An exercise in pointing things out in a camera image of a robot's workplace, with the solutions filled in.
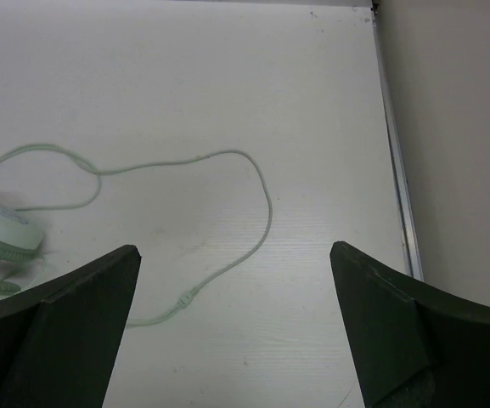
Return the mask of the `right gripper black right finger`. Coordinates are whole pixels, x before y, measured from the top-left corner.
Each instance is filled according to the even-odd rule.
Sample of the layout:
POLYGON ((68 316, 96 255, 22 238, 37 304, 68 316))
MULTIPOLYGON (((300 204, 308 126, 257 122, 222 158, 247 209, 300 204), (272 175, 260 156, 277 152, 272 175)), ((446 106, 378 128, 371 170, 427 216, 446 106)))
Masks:
POLYGON ((365 406, 490 407, 490 307, 344 241, 330 262, 365 406))

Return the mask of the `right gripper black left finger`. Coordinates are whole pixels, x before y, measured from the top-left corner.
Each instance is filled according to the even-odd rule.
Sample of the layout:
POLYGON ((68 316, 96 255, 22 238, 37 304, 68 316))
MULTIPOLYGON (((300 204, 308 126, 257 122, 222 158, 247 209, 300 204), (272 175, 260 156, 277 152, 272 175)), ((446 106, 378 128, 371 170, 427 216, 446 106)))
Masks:
POLYGON ((121 246, 0 300, 0 407, 100 407, 141 256, 121 246))

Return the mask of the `mint green headphones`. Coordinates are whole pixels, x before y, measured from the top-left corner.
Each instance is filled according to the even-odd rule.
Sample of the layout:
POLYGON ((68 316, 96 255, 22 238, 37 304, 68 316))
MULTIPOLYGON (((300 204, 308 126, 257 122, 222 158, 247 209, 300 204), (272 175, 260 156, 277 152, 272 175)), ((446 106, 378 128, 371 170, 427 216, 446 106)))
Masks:
POLYGON ((0 261, 28 264, 44 259, 40 254, 43 238, 38 222, 0 203, 0 261))

